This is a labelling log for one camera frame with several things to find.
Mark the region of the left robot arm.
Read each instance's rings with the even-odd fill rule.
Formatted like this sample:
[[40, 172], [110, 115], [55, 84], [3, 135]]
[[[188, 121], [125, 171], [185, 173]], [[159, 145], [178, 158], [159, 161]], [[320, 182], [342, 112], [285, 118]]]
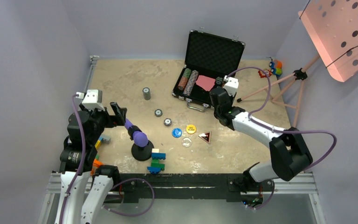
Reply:
[[114, 115], [107, 110], [90, 110], [81, 106], [68, 118], [68, 136], [60, 155], [61, 194], [56, 224], [94, 223], [108, 192], [120, 186], [118, 168], [103, 165], [97, 168], [90, 192], [86, 193], [97, 154], [95, 144], [106, 128], [125, 124], [127, 109], [115, 102], [110, 106]]

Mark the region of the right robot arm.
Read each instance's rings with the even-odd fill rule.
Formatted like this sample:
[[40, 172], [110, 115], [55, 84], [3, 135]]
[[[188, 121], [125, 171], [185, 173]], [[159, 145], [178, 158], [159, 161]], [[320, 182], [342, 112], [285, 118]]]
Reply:
[[261, 182], [272, 179], [290, 181], [313, 163], [311, 153], [299, 131], [274, 128], [253, 118], [244, 109], [233, 106], [228, 92], [217, 87], [209, 93], [215, 118], [233, 131], [238, 131], [266, 146], [270, 160], [256, 163], [243, 172], [241, 181], [234, 181], [243, 192], [258, 188]]

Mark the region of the triangular all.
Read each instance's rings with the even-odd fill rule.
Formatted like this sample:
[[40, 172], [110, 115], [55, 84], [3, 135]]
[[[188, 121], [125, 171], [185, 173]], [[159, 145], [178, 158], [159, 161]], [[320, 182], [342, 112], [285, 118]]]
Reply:
[[208, 132], [199, 134], [198, 137], [201, 138], [203, 141], [205, 141], [207, 144], [211, 144], [211, 135], [212, 135], [212, 132], [208, 131]]

